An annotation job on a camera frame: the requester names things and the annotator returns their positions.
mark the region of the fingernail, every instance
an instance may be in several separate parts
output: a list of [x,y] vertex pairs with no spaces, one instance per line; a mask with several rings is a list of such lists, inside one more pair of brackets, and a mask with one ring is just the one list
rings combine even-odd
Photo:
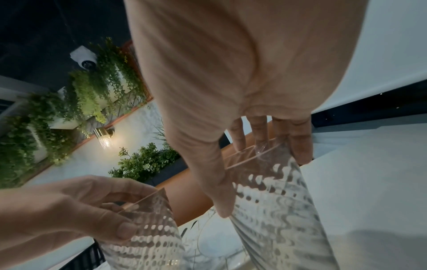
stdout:
[[120,226],[117,229],[117,237],[121,239],[130,239],[132,236],[134,236],[137,233],[138,227],[129,222],[125,222],[120,224]]

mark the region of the hand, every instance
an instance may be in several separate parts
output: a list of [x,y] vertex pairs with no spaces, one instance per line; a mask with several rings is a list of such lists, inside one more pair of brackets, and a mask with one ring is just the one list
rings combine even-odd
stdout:
[[166,138],[222,217],[235,193],[218,139],[229,129],[246,147],[287,140],[299,164],[312,159],[311,111],[340,83],[367,0],[126,0],[138,62],[158,104]]
[[0,190],[0,269],[84,236],[120,243],[137,227],[115,201],[137,202],[156,188],[132,179],[83,176]]

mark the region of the wall light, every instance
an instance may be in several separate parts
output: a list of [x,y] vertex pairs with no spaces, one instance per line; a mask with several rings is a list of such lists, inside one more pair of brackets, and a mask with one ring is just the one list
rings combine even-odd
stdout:
[[102,148],[107,149],[112,145],[111,137],[114,135],[113,129],[96,128],[93,133],[95,133]]

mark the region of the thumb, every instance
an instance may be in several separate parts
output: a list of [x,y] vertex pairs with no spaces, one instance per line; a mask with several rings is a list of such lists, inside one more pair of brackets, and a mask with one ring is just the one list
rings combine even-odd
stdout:
[[184,158],[203,192],[212,199],[218,214],[223,218],[230,216],[236,194],[231,180],[226,178],[218,141],[195,140],[177,129],[167,132],[171,134],[168,142]]
[[68,230],[79,232],[100,241],[121,243],[132,238],[138,227],[128,218],[107,209],[77,202],[68,215]]

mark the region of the textured glass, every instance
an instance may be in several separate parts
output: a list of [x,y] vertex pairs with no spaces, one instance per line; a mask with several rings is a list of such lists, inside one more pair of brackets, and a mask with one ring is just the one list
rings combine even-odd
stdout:
[[259,270],[338,270],[326,233],[288,148],[247,148],[225,160],[236,190],[230,217]]
[[121,215],[139,226],[121,245],[100,243],[112,270],[187,270],[185,249],[164,189],[133,204]]

